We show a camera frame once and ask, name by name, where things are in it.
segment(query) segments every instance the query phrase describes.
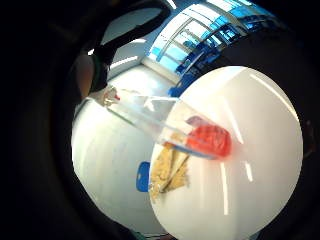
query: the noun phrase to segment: red food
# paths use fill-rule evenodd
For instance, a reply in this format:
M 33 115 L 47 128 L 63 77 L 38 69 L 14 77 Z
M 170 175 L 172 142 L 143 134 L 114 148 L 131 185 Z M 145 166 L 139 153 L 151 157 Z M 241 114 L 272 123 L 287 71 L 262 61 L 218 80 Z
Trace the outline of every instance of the red food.
M 200 125 L 192 130 L 187 146 L 215 156 L 225 157 L 231 152 L 231 137 L 227 130 L 217 125 Z

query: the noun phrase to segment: blue object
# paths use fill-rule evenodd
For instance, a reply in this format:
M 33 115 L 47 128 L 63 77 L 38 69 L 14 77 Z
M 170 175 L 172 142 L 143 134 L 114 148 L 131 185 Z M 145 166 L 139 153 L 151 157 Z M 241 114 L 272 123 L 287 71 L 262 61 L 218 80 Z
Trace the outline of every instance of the blue object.
M 170 97 L 180 97 L 181 94 L 196 80 L 195 76 L 187 72 L 183 75 L 176 87 L 172 87 L 168 91 Z
M 150 162 L 142 162 L 139 165 L 136 179 L 136 188 L 140 192 L 148 192 Z

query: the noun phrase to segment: white surface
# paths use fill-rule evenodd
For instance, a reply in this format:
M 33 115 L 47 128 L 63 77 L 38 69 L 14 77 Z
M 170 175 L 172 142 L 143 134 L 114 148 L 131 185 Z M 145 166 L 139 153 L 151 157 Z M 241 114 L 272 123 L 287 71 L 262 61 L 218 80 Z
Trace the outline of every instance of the white surface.
M 143 94 L 163 96 L 171 86 L 145 66 L 132 68 L 112 80 Z M 110 115 L 95 102 L 79 114 L 73 127 L 74 169 L 97 207 L 111 219 L 142 233 L 164 233 L 148 193 L 136 189 L 140 163 L 150 161 L 153 142 Z
M 153 210 L 180 240 L 245 239 L 276 217 L 296 186 L 303 144 L 293 106 L 270 78 L 235 66 L 202 76 L 181 99 L 242 144 L 224 161 L 190 157 L 188 186 L 162 195 Z

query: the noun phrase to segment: window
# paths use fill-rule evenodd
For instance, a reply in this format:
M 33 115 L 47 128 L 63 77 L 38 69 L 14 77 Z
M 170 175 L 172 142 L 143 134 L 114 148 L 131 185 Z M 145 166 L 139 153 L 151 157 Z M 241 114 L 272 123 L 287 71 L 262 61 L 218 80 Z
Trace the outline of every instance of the window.
M 250 11 L 247 7 L 241 6 L 235 9 L 232 9 L 230 13 L 235 16 L 236 18 L 243 18 L 246 16 L 255 15 L 254 12 Z
M 187 52 L 183 51 L 181 48 L 179 48 L 175 44 L 170 44 L 165 54 L 171 56 L 172 58 L 174 58 L 179 62 L 182 62 L 183 59 L 185 59 L 185 57 L 188 56 Z
M 207 2 L 216 5 L 217 7 L 229 12 L 232 9 L 232 5 L 224 0 L 207 0 Z
M 209 44 L 211 47 L 217 47 L 219 46 L 222 42 L 214 35 L 210 36 L 206 42 Z
M 181 32 L 175 39 L 176 42 L 187 47 L 190 51 L 196 48 L 199 41 L 186 32 Z
M 207 29 L 205 27 L 203 27 L 202 25 L 200 25 L 199 23 L 192 21 L 191 23 L 189 23 L 186 27 L 186 30 L 188 30 L 189 32 L 193 33 L 194 35 L 196 35 L 198 38 L 202 38 L 203 34 L 205 32 L 207 32 Z
M 169 39 L 178 30 L 183 23 L 189 19 L 189 16 L 185 14 L 178 14 L 174 17 L 168 25 L 162 30 L 161 35 Z
M 183 14 L 186 14 L 189 17 L 192 17 L 192 18 L 198 20 L 199 22 L 202 22 L 206 26 L 210 26 L 210 24 L 211 24 L 211 21 L 209 20 L 209 18 L 206 18 L 205 16 L 201 15 L 200 13 L 198 13 L 197 11 L 195 11 L 191 8 L 187 8 L 187 9 L 183 10 Z
M 243 3 L 244 5 L 250 6 L 252 5 L 251 2 L 247 1 L 247 0 L 238 0 L 239 2 Z
M 171 71 L 175 71 L 176 68 L 179 66 L 179 64 L 177 62 L 175 62 L 174 60 L 170 59 L 167 56 L 163 56 L 160 60 L 160 64 L 162 66 L 164 66 L 165 68 L 167 68 L 168 70 Z
M 191 10 L 198 12 L 199 14 L 208 18 L 212 22 L 220 16 L 220 14 L 216 13 L 212 9 L 200 4 L 192 5 Z

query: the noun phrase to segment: clear plastic bag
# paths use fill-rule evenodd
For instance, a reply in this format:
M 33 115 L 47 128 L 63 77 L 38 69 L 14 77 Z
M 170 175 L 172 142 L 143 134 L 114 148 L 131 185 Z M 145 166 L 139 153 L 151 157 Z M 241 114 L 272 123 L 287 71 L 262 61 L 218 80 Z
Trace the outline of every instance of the clear plastic bag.
M 188 154 L 215 159 L 230 154 L 227 130 L 207 119 L 179 98 L 146 96 L 117 90 L 107 110 L 140 129 L 161 145 L 171 144 Z

